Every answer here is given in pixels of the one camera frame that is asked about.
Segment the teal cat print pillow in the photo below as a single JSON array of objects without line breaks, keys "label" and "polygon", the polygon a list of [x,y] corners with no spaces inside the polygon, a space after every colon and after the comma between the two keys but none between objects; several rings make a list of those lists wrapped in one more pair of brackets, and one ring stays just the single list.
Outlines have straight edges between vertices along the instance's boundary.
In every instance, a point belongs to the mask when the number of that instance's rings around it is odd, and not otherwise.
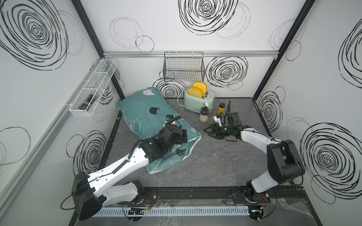
[{"label": "teal cat print pillow", "polygon": [[[165,101],[160,89],[149,87],[138,91],[119,101],[116,110],[122,112],[123,119],[129,129],[140,139],[150,138],[164,128],[167,121],[179,114]],[[155,160],[147,166],[149,174],[158,173],[182,162],[192,153],[202,135],[185,119],[181,118],[174,123],[187,131],[188,141],[177,144],[165,157]]]}]

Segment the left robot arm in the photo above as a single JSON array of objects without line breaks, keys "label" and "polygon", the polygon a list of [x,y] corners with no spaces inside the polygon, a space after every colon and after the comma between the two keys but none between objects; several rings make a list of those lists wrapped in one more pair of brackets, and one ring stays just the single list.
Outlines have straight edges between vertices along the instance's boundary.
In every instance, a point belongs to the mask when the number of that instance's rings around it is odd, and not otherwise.
[{"label": "left robot arm", "polygon": [[186,129],[168,124],[158,134],[138,140],[127,156],[113,164],[90,174],[82,171],[75,175],[70,197],[78,219],[89,219],[111,204],[142,202],[145,189],[138,180],[120,186],[115,184],[132,172],[163,158],[175,145],[186,143],[187,138]]}]

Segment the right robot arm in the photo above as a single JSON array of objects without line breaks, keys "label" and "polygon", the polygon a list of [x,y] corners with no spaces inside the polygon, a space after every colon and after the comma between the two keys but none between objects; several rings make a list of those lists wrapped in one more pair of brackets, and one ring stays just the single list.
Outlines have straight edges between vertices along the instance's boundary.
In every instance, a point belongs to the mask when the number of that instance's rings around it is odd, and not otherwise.
[{"label": "right robot arm", "polygon": [[247,182],[244,196],[250,203],[256,203],[269,189],[305,174],[305,166],[291,140],[280,140],[258,132],[249,125],[243,125],[238,113],[214,117],[215,123],[204,129],[208,136],[217,140],[235,137],[234,142],[244,141],[267,155],[267,170],[259,177]]}]

